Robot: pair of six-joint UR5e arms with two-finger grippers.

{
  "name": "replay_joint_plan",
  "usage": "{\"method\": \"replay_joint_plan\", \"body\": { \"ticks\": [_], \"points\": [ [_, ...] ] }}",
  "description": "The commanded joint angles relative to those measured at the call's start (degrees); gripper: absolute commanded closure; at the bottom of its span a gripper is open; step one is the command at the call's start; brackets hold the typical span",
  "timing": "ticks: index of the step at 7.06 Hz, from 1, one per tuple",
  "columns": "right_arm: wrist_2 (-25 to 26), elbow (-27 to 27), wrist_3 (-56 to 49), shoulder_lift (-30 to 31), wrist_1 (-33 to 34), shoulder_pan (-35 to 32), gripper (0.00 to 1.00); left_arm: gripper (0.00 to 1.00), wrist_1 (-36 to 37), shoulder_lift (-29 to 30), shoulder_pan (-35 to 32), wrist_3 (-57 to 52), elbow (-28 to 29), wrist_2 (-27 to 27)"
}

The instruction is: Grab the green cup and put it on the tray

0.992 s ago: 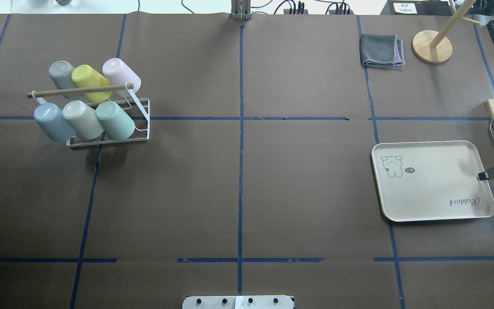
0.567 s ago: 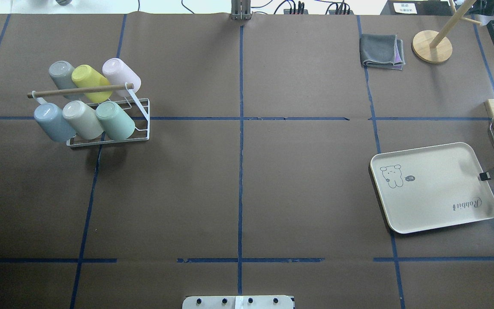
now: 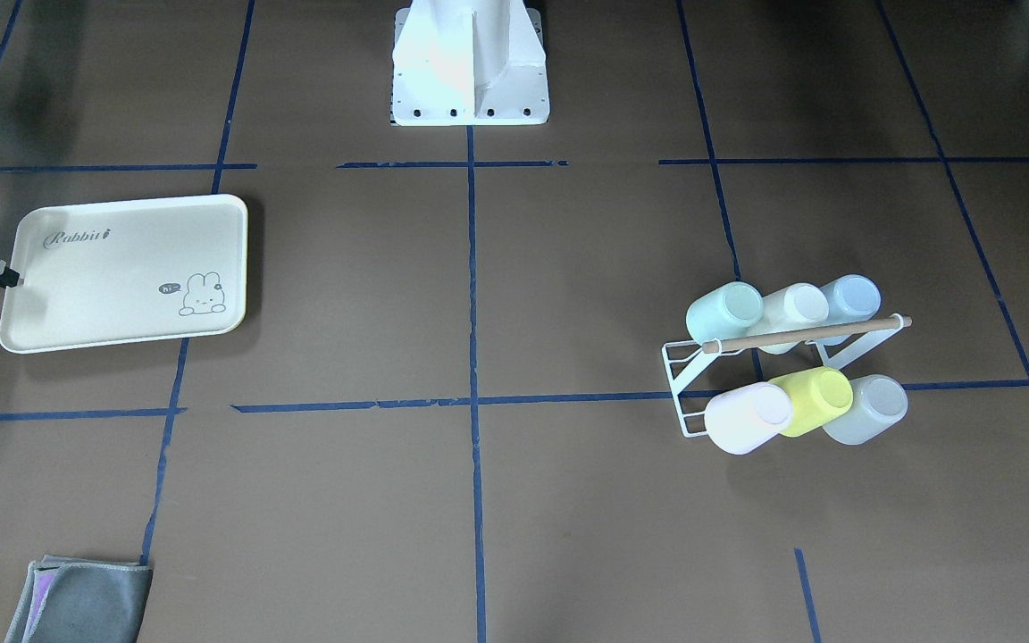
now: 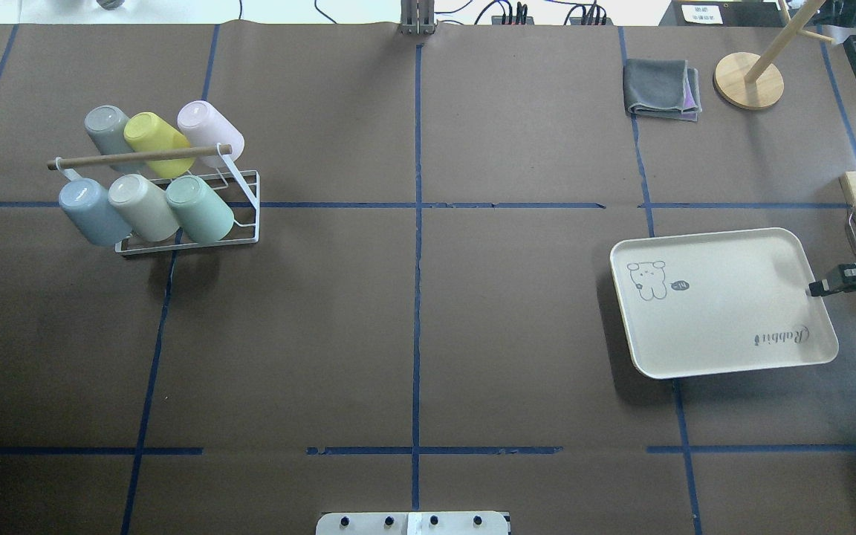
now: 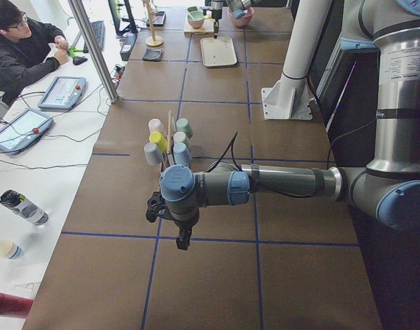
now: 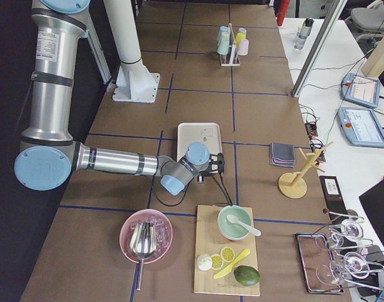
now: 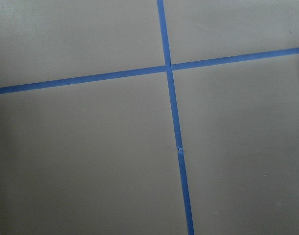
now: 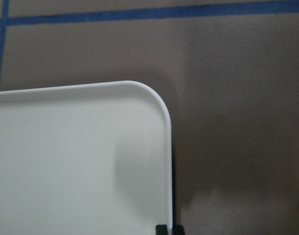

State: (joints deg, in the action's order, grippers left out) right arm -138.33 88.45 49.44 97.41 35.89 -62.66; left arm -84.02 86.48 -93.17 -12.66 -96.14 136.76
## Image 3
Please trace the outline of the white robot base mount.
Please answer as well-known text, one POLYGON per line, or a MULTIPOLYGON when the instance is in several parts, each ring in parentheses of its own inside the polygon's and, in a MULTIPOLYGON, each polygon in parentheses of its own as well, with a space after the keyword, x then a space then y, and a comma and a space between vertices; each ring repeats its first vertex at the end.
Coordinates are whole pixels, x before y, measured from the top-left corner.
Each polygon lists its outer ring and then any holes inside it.
POLYGON ((389 120, 540 126, 549 117, 538 1, 413 1, 395 15, 389 120))

